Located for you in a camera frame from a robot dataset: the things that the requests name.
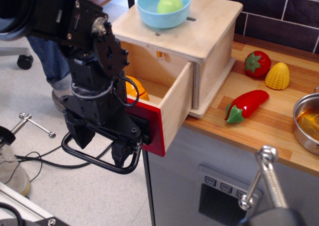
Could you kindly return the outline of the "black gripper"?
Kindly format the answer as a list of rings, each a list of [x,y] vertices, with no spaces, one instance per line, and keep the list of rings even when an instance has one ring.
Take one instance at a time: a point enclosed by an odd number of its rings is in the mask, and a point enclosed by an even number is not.
[[[139,127],[129,117],[125,86],[109,86],[104,91],[87,91],[73,87],[71,95],[60,97],[69,133],[84,149],[99,133],[111,140],[112,158],[117,167],[123,167],[128,156],[134,153],[131,146],[142,142]]]

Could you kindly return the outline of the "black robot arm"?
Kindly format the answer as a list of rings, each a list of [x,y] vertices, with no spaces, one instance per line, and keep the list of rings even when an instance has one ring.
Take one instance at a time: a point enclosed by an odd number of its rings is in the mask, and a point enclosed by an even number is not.
[[[68,59],[71,95],[60,98],[68,133],[63,150],[119,174],[137,166],[143,134],[126,109],[124,68],[128,52],[112,32],[108,16],[90,0],[0,0],[0,38],[36,36],[55,41]],[[71,148],[85,148],[96,134],[112,141],[113,164]]]

